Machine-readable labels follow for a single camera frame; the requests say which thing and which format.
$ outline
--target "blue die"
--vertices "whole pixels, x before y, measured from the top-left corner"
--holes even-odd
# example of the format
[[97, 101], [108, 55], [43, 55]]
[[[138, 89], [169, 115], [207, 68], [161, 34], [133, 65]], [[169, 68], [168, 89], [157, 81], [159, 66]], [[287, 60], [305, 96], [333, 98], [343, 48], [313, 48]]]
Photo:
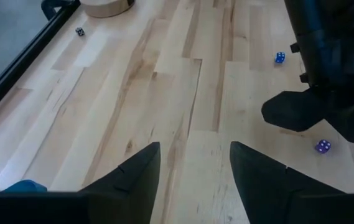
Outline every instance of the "blue die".
[[315, 150], [321, 154], [325, 154], [332, 148], [332, 145], [327, 140], [320, 140], [319, 143], [315, 146]]
[[275, 56], [275, 63], [283, 63], [286, 58], [286, 54], [284, 52], [278, 52]]

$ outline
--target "blue object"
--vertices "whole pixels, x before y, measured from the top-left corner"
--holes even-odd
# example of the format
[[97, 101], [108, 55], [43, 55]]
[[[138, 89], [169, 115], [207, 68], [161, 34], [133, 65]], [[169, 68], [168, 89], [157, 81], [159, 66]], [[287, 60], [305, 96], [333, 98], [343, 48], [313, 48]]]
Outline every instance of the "blue object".
[[282, 64], [286, 59], [286, 54], [284, 52], [278, 52], [275, 56], [275, 63]]
[[327, 140], [320, 140], [319, 143], [315, 146], [315, 150], [321, 154], [325, 154], [332, 148], [332, 144]]
[[47, 192], [47, 188], [33, 180], [22, 180], [8, 187], [4, 192]]

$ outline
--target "wooden floor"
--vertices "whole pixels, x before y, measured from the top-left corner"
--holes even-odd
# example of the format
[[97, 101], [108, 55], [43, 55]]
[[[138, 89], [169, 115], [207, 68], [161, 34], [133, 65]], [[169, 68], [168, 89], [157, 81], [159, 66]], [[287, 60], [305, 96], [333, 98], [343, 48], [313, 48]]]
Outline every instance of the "wooden floor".
[[[78, 9], [0, 104], [0, 190], [79, 190], [159, 141], [152, 223], [248, 223], [229, 162], [241, 141], [354, 192], [354, 144], [326, 122], [294, 133], [261, 116], [270, 97], [307, 88], [294, 40], [283, 0], [137, 0], [107, 19]], [[322, 156], [320, 139], [333, 144]]]

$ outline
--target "black die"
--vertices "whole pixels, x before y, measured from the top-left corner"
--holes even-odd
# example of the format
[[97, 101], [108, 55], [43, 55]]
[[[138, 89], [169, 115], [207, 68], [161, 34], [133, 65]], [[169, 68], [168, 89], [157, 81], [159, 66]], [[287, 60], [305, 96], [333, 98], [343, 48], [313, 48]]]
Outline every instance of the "black die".
[[76, 33], [77, 33], [79, 36], [84, 36], [84, 34], [85, 34], [83, 28], [81, 28], [81, 27], [77, 27]]

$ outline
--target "black frame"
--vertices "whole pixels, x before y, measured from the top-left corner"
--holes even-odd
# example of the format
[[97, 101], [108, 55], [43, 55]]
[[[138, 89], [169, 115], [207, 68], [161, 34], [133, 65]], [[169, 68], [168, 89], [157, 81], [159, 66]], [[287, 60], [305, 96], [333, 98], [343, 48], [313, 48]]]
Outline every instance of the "black frame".
[[52, 40], [56, 33], [69, 20], [79, 7], [79, 0], [74, 0], [69, 6], [62, 7], [58, 13], [48, 21], [47, 25], [34, 37], [34, 39], [22, 50], [0, 74], [0, 101], [14, 86], [16, 81], [29, 68], [41, 51]]

